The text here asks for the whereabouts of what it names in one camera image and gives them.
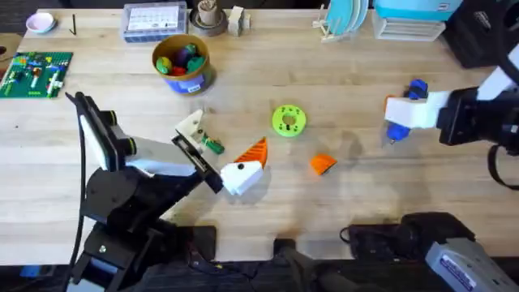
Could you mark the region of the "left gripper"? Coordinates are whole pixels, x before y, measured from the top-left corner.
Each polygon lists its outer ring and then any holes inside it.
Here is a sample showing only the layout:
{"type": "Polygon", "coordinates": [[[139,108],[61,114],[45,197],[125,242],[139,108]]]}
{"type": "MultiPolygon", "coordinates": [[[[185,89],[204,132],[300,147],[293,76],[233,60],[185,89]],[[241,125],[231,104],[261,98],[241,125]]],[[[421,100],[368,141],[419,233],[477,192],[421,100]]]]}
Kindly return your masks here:
{"type": "Polygon", "coordinates": [[[268,159],[268,143],[264,136],[232,163],[221,168],[220,174],[204,159],[191,143],[199,143],[203,110],[198,109],[175,126],[172,141],[162,143],[137,136],[136,154],[125,158],[125,166],[132,166],[145,174],[188,177],[198,174],[215,192],[224,188],[231,195],[243,195],[263,176],[268,159]]]}

